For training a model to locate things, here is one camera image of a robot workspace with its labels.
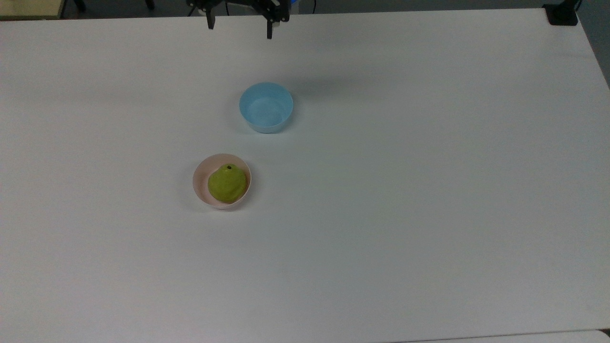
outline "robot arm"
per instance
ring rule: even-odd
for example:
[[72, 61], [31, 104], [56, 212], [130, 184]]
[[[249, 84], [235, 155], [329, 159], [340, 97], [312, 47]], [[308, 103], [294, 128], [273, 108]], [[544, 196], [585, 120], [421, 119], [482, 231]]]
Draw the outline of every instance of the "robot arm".
[[[214, 7], [225, 0], [187, 0], [189, 6], [196, 6], [206, 13], [207, 27], [212, 30], [216, 22]], [[290, 19], [290, 0], [226, 0], [230, 4], [247, 5], [267, 19], [267, 38], [273, 36], [273, 24]]]

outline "white table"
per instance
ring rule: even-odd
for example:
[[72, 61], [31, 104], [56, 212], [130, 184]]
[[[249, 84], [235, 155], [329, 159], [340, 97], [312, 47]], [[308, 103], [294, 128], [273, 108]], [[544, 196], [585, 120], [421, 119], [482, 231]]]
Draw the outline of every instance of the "white table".
[[[610, 92], [542, 9], [0, 23], [2, 341], [610, 327]], [[247, 127], [285, 85], [287, 129]], [[232, 153], [231, 212], [191, 186]]]

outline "pear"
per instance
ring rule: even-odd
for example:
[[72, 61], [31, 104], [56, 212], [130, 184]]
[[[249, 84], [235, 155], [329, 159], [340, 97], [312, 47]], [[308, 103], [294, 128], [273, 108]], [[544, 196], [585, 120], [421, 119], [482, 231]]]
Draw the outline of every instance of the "pear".
[[246, 174], [234, 164], [225, 164], [210, 175], [207, 189], [216, 200], [234, 203], [246, 192]]

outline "light blue bowl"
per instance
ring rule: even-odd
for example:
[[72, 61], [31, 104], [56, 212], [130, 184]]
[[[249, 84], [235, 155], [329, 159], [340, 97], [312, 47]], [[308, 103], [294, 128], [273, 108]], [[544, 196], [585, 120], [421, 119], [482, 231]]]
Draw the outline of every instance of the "light blue bowl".
[[292, 108], [290, 92], [272, 82], [251, 86], [239, 99], [243, 118], [253, 130], [263, 134], [280, 131], [288, 123]]

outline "pink bowl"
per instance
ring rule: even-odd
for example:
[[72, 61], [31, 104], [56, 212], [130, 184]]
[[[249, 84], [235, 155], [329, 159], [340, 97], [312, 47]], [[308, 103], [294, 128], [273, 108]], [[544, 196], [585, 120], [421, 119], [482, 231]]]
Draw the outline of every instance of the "pink bowl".
[[[231, 204], [216, 200], [207, 189], [207, 179], [213, 172], [217, 171], [225, 164], [234, 164], [241, 168], [246, 174], [246, 192]], [[193, 174], [193, 189], [195, 190], [197, 197], [204, 203], [217, 209], [229, 209], [236, 206], [244, 199], [250, 189], [251, 179], [252, 175], [250, 173], [250, 168], [241, 158], [231, 154], [216, 154], [203, 160], [195, 169], [195, 173]]]

